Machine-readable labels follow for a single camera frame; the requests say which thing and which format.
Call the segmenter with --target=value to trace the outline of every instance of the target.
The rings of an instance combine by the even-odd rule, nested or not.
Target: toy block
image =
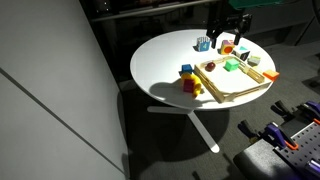
[[[221,44],[220,54],[227,55],[230,54],[235,47],[232,40],[223,40]]]
[[[270,79],[271,81],[275,81],[280,75],[280,73],[273,71],[273,70],[270,70],[270,69],[263,72],[262,74],[264,76],[266,76],[268,79]]]
[[[247,60],[247,58],[250,54],[250,51],[247,48],[240,46],[240,47],[233,48],[232,53],[235,56],[237,56],[239,59],[241,59],[242,61],[245,61],[245,60]]]
[[[224,66],[224,68],[227,71],[233,71],[236,70],[239,66],[239,61],[237,61],[236,59],[229,59],[226,61],[226,65]]]
[[[183,91],[193,93],[194,90],[194,80],[185,79],[183,82]]]
[[[197,49],[199,52],[208,51],[210,47],[209,37],[199,37],[197,38]]]
[[[188,73],[190,73],[190,74],[192,74],[192,67],[191,67],[191,65],[190,64],[184,64],[184,65],[182,65],[182,70],[181,70],[181,74],[182,73],[185,73],[185,72],[188,72]]]
[[[258,66],[260,63],[260,57],[258,56],[250,56],[250,58],[248,59],[248,64],[250,66]]]

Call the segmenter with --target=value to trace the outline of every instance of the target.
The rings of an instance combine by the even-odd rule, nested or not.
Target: table base
[[[190,118],[193,125],[196,127],[198,132],[200,133],[203,140],[208,145],[209,149],[214,152],[218,153],[220,148],[218,144],[214,141],[211,137],[207,129],[203,126],[197,115],[194,113],[194,110],[188,109],[181,109],[176,107],[160,107],[160,106],[149,106],[148,112],[151,113],[166,113],[166,114],[186,114]]]

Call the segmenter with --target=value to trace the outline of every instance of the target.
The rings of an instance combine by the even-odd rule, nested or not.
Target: colorful toy
[[[223,40],[221,44],[220,54],[227,55],[230,54],[235,47],[232,40]]]
[[[210,47],[210,38],[209,37],[199,37],[197,39],[197,49],[199,52],[208,51]]]
[[[280,75],[280,73],[273,71],[271,69],[263,72],[262,74],[266,76],[268,79],[270,79],[271,81],[275,81]]]
[[[194,89],[194,80],[185,79],[183,82],[183,91],[193,93],[193,89]]]
[[[236,55],[242,61],[247,60],[250,51],[243,46],[233,48],[232,53]]]
[[[197,97],[201,92],[200,78],[198,76],[196,76],[195,74],[183,73],[181,75],[181,81],[183,82],[183,86],[184,86],[183,89],[185,89],[185,88],[188,89],[190,87],[190,84],[191,84],[190,81],[186,82],[186,80],[191,80],[194,82],[192,95],[193,95],[193,97]]]
[[[182,74],[182,73],[185,73],[185,72],[192,74],[192,71],[193,71],[193,70],[192,70],[192,67],[191,67],[190,64],[182,65],[181,74]]]
[[[216,67],[216,64],[214,62],[210,62],[206,65],[205,70],[208,72],[211,72]]]
[[[230,71],[236,70],[238,66],[239,66],[239,61],[233,58],[226,61],[226,65],[224,66],[224,68],[230,72]]]
[[[260,57],[258,56],[250,56],[250,58],[248,59],[248,64],[250,66],[258,66],[260,63]]]

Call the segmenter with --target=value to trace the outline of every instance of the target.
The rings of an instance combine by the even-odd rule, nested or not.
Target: metal rail
[[[182,7],[187,7],[187,6],[193,6],[197,4],[204,4],[208,2],[218,2],[220,0],[199,0],[199,1],[194,1],[194,2],[186,2],[186,3],[181,3],[181,2],[176,2],[176,3],[167,3],[167,4],[162,4],[159,5],[159,7],[146,7],[146,8],[138,8],[134,10],[128,10],[128,11],[122,11],[119,14],[116,15],[109,15],[105,17],[99,17],[92,19],[92,23],[96,22],[101,22],[105,20],[111,20],[111,19],[119,19],[119,18],[124,18],[124,17],[129,17],[129,16],[137,16],[137,15],[142,15],[142,14],[148,14],[148,13],[155,13],[159,11],[164,11],[164,10],[171,10],[171,9],[176,9],[176,8],[182,8]]]

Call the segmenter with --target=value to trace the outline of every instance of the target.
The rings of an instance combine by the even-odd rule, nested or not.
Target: wooden tray
[[[239,61],[238,69],[229,72],[224,68],[229,59]],[[210,62],[215,63],[216,67],[212,72],[207,72],[205,67]],[[236,56],[196,64],[194,73],[219,103],[233,101],[236,97],[267,88],[272,82]]]

